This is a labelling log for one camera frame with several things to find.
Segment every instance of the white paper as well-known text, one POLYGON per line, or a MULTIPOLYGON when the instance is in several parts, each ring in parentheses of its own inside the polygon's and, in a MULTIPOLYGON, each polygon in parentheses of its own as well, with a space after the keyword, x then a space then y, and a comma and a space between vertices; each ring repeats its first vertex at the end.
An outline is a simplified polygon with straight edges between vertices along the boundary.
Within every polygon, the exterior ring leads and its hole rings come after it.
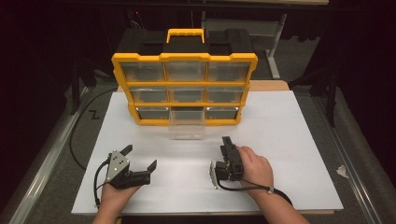
MULTIPOLYGON (((222 136, 230 136, 234 144, 250 146, 266 157, 274 170, 276 188, 290 197, 296 209, 343 209, 292 91, 250 92, 241 123, 206 126, 202 140, 172 140, 168 127, 136 125, 124 93, 117 92, 110 100, 72 213, 97 212, 92 191, 94 173, 111 150, 122 150, 127 145, 134 146, 127 155, 130 170, 146 170, 154 160, 158 165, 151 174, 151 184, 134 195, 124 214, 259 211, 245 192, 214 189, 210 182, 209 163, 222 161, 222 136)), ((104 181, 105 174, 103 169, 98 183, 104 181)))
POLYGON ((349 178, 349 176, 347 175, 347 168, 345 167, 345 165, 341 165, 340 167, 338 167, 337 174, 339 174, 342 177, 349 178))

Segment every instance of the black wall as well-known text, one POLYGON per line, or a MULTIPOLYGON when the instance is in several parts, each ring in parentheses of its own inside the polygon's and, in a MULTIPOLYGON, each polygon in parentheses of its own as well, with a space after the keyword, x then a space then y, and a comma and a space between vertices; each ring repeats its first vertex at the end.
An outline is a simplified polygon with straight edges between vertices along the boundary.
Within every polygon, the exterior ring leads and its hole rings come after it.
POLYGON ((70 61, 46 11, 0 6, 0 210, 12 196, 64 110, 70 61))
POLYGON ((396 186, 396 5, 361 1, 361 9, 364 12, 332 16, 306 73, 332 63, 354 118, 396 186))

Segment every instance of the gray floor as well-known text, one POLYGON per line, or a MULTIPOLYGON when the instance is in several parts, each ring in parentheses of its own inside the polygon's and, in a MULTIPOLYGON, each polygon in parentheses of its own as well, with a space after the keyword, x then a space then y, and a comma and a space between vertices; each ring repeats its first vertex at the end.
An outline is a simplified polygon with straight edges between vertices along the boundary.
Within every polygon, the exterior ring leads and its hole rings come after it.
MULTIPOLYGON (((262 54, 269 42, 262 38, 252 39, 260 58, 258 69, 252 79, 271 79, 268 65, 262 54)), ((317 40, 300 43, 297 38, 280 41, 275 58, 283 80, 294 80, 304 72, 317 43, 317 40)), ((99 78, 98 82, 98 86, 90 91, 91 99, 103 91, 117 87, 115 81, 99 78)), ((326 99, 311 97, 307 91, 308 88, 297 87, 294 93, 345 209, 333 215, 305 216, 312 223, 396 223, 395 189, 368 147, 359 126, 347 108, 342 93, 337 91, 337 104, 334 111, 336 127, 331 128, 323 118, 322 102, 326 99), (347 165, 350 171, 349 179, 335 172, 342 164, 347 165)), ((74 131, 72 148, 83 166, 88 164, 96 136, 106 114, 109 97, 110 93, 106 93, 93 101, 87 111, 82 114, 74 131)), ((70 117, 69 111, 70 105, 0 216, 0 223, 8 223, 12 219, 43 160, 50 152, 53 142, 57 140, 58 133, 63 131, 64 123, 70 117)), ((84 170, 74 162, 69 145, 66 144, 26 223, 90 223, 92 217, 70 214, 83 175, 84 170)), ((228 217, 217 217, 216 220, 210 217, 206 219, 203 217, 132 218, 134 223, 207 223, 224 220, 228 220, 228 217)), ((234 217, 230 221, 238 223, 238 220, 242 219, 234 217)), ((262 223, 259 217, 246 217, 244 220, 248 220, 249 223, 262 223)))

